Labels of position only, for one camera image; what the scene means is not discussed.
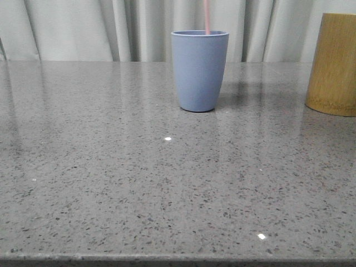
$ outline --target bamboo cup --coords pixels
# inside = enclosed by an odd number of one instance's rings
[[[356,116],[356,14],[323,14],[305,104]]]

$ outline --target pink straw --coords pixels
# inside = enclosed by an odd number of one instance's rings
[[[205,11],[205,34],[210,34],[210,13],[209,13],[209,0],[204,0]]]

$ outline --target plastic cup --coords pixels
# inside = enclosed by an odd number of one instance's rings
[[[223,81],[229,34],[178,31],[171,36],[175,85],[181,108],[192,112],[213,110]]]

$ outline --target curtain fold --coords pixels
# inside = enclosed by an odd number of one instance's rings
[[[323,13],[355,0],[210,0],[228,62],[313,60]],[[203,0],[1,0],[0,60],[170,61],[172,31],[204,29]]]

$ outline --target granite countertop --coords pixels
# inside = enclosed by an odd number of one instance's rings
[[[355,266],[356,118],[304,106],[310,69],[228,63],[191,113],[169,63],[0,62],[0,265]]]

